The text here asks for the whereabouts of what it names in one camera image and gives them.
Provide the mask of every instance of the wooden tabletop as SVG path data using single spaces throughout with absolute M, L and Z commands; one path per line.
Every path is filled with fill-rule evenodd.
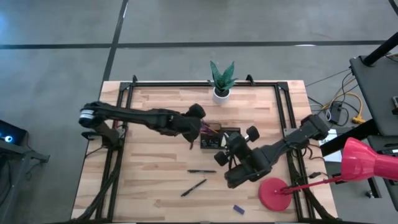
M 100 100 L 116 104 L 120 82 L 104 82 Z M 290 97 L 297 125 L 311 113 L 303 81 L 288 81 Z M 206 111 L 206 121 L 218 121 L 225 127 L 239 127 L 242 133 L 255 125 L 260 138 L 250 142 L 255 148 L 273 144 L 282 138 L 275 92 L 271 87 L 235 87 L 229 102 L 218 106 L 213 103 L 208 87 L 135 87 L 131 108 L 149 110 L 167 108 L 186 112 L 194 103 Z M 257 182 L 247 181 L 235 189 L 227 188 L 224 173 L 213 156 L 216 151 L 200 149 L 196 140 L 192 150 L 182 136 L 161 136 L 139 124 L 129 124 L 119 179 L 114 222 L 294 222 L 297 221 L 294 203 L 283 212 L 272 212 L 262 206 L 257 191 L 261 180 L 278 177 L 290 184 L 286 156 L 280 157 L 272 172 Z M 100 147 L 92 141 L 88 152 Z M 313 147 L 315 156 L 322 156 Z M 326 172 L 321 159 L 309 160 L 304 156 L 307 173 Z M 78 217 L 91 203 L 101 185 L 106 150 L 90 155 L 84 163 L 72 218 Z M 216 170 L 216 174 L 190 174 L 187 169 Z M 308 180 L 316 182 L 325 176 Z M 201 180 L 207 181 L 186 197 L 184 191 Z M 312 188 L 312 192 L 326 210 L 336 216 L 335 203 L 328 184 Z M 300 195 L 303 210 L 305 199 Z M 240 215 L 233 210 L 238 205 L 245 210 Z M 105 201 L 104 215 L 108 208 Z

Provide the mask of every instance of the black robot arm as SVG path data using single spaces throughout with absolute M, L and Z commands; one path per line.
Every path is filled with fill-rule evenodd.
M 215 159 L 219 165 L 223 166 L 227 162 L 231 164 L 231 159 L 236 156 L 240 164 L 234 168 L 229 168 L 224 174 L 228 182 L 229 188 L 235 188 L 245 181 L 255 182 L 261 177 L 267 175 L 272 166 L 278 161 L 279 157 L 292 149 L 303 149 L 308 146 L 309 139 L 321 140 L 328 135 L 329 128 L 326 124 L 315 115 L 307 116 L 302 120 L 301 126 L 290 133 L 285 138 L 273 145 L 265 145 L 251 150 L 248 145 L 248 137 L 244 138 L 240 134 L 232 134 L 227 140 L 227 153 L 219 152 L 215 155 Z
M 103 144 L 107 146 L 119 142 L 119 133 L 106 125 L 104 121 L 107 119 L 143 124 L 167 136 L 182 134 L 187 141 L 193 142 L 199 136 L 201 119 L 205 116 L 205 111 L 198 104 L 192 105 L 184 114 L 168 109 L 142 111 L 118 108 L 97 101 L 86 104 L 80 110 L 79 123 L 85 128 L 94 129 L 103 137 Z

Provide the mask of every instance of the red round base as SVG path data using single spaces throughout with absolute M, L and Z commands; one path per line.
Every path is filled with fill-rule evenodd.
M 272 211 L 283 211 L 292 202 L 292 194 L 278 194 L 278 191 L 287 184 L 279 178 L 270 178 L 263 181 L 259 187 L 259 199 L 263 206 Z

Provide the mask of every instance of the black pen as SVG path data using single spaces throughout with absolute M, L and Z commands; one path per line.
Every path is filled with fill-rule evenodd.
M 196 172 L 205 172 L 205 173 L 215 173 L 215 170 L 187 170 L 190 173 L 196 173 Z
M 181 194 L 181 197 L 187 196 L 192 190 L 195 190 L 197 187 L 201 186 L 204 182 L 206 182 L 206 180 L 207 179 L 204 179 L 203 181 L 199 182 L 199 184 L 196 184 L 195 186 L 191 187 L 191 189 L 184 192 L 184 194 Z

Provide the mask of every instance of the gray floor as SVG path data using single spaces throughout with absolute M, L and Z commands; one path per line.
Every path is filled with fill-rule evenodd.
M 122 0 L 0 1 L 1 44 L 110 44 Z M 130 0 L 120 43 L 385 40 L 398 29 L 387 0 Z M 204 80 L 209 61 L 235 61 L 236 77 L 311 83 L 348 68 L 376 45 L 118 49 L 110 80 Z M 50 162 L 24 182 L 13 223 L 50 223 L 71 214 L 87 142 L 78 110 L 98 99 L 109 49 L 0 50 L 0 119 L 30 132 Z M 326 103 L 344 74 L 307 88 Z M 347 102 L 358 107 L 357 99 Z M 371 118 L 364 109 L 364 118 Z M 336 164 L 327 164 L 336 172 Z M 339 217 L 395 223 L 383 198 L 363 197 L 365 182 L 332 185 Z

